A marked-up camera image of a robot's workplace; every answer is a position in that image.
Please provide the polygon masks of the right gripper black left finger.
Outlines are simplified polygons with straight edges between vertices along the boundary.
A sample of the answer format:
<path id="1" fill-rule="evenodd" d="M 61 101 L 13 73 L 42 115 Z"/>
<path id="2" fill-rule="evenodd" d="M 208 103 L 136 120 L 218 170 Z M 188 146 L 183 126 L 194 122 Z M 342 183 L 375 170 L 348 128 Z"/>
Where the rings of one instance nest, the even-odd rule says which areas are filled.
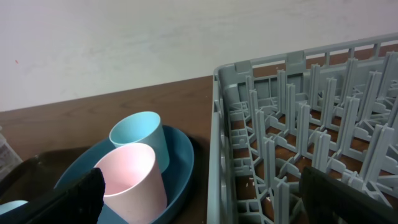
<path id="1" fill-rule="evenodd" d="M 1 215 L 1 223 L 96 223 L 104 205 L 99 168 Z"/>

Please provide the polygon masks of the light blue bowl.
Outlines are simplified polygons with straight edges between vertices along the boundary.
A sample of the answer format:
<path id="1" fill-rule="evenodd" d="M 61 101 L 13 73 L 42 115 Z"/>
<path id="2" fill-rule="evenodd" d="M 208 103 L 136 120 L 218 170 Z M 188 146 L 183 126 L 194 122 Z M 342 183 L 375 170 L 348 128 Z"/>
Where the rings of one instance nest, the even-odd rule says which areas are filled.
<path id="1" fill-rule="evenodd" d="M 0 215 L 7 213 L 15 208 L 18 208 L 26 203 L 27 203 L 27 201 L 25 201 L 25 200 L 15 200 L 15 201 L 11 201 L 8 203 L 4 203 L 4 204 L 0 205 Z"/>

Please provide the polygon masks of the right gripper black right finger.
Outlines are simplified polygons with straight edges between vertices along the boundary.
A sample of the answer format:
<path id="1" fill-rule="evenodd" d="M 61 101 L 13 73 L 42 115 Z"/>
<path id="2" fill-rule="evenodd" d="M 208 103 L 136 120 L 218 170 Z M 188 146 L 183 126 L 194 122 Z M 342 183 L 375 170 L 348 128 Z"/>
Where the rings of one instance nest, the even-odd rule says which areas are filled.
<path id="1" fill-rule="evenodd" d="M 391 207 L 336 180 L 324 172 L 306 166 L 299 192 L 310 224 L 337 223 L 397 223 L 397 212 Z"/>

